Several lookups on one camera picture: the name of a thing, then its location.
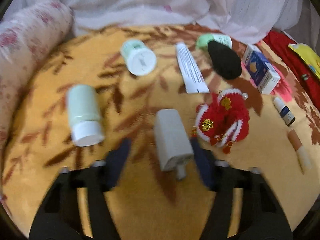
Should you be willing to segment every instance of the light green bottle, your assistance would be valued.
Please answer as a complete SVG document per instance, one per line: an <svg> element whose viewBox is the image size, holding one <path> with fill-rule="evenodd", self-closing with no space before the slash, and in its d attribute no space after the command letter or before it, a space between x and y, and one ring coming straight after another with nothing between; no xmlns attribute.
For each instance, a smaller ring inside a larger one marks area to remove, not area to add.
<svg viewBox="0 0 320 240"><path fill-rule="evenodd" d="M136 76L147 75L156 67L156 55L140 40L127 40L123 43L120 53L128 70Z"/></svg>
<svg viewBox="0 0 320 240"><path fill-rule="evenodd" d="M232 41L230 36L219 33L205 33L200 35L196 41L196 49L208 50L209 41L219 42L232 49Z"/></svg>
<svg viewBox="0 0 320 240"><path fill-rule="evenodd" d="M76 85L68 92L68 121L71 138L76 146L95 145L104 140L96 90Z"/></svg>

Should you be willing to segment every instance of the floral pillow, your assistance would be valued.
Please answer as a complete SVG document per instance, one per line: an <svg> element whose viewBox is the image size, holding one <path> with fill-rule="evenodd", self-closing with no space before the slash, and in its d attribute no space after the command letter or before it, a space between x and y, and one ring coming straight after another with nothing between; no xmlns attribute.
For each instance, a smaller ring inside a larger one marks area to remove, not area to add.
<svg viewBox="0 0 320 240"><path fill-rule="evenodd" d="M0 23L0 157L26 84L71 25L71 9L56 0L25 8Z"/></svg>

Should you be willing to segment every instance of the yellow carpet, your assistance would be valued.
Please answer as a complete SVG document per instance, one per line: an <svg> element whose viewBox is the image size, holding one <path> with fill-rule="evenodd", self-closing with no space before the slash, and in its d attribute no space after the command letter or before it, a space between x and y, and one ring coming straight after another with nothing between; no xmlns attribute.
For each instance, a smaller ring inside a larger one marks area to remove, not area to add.
<svg viewBox="0 0 320 240"><path fill-rule="evenodd" d="M132 150L119 186L106 193L112 217L123 240L199 239L212 206L214 193L200 181L193 162L187 177L176 181L175 174L159 169L153 138L155 113L163 108L177 109L191 135L196 106L208 94L186 94L177 66L175 43L184 41L192 51L210 91L239 88L249 95L248 137L235 144L230 155L213 149L220 159L236 168L261 167L294 229L319 194L320 115L291 71L264 43L260 49L281 71L293 93L287 103L296 117L293 123L308 150L313 169L303 175L296 153L286 133L288 128L272 104L249 81L247 71L226 82L211 68L208 54L195 50L195 40L211 30L198 25L162 27L106 27L63 44L52 53L43 69L30 82L13 122L11 140L4 156L3 190L13 221L28 235L36 210L58 171L63 166L78 169L102 159L122 138L132 138ZM145 42L157 55L157 67L149 75L131 75L119 49L128 38ZM233 40L241 56L245 45ZM65 97L76 84L96 88L103 113L105 141L94 147L75 147L70 141ZM280 84L278 92L283 93ZM79 202L85 233L91 235L85 208L84 190ZM236 233L240 205L236 191L230 235Z"/></svg>

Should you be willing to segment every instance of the medicine box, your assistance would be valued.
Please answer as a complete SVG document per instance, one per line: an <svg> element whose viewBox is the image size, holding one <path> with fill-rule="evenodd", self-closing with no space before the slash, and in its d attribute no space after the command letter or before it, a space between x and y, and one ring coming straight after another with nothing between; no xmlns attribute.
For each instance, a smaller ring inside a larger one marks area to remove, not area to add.
<svg viewBox="0 0 320 240"><path fill-rule="evenodd" d="M242 57L246 69L262 94L270 94L280 76L257 46L248 45Z"/></svg>

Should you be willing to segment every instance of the pearl bead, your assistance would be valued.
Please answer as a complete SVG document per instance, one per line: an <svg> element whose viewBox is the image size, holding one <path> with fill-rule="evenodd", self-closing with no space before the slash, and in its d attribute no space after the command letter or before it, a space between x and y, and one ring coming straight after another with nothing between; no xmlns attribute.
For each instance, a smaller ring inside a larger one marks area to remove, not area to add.
<svg viewBox="0 0 320 240"><path fill-rule="evenodd" d="M248 94L247 93L242 93L242 98L243 100L247 100L248 99Z"/></svg>

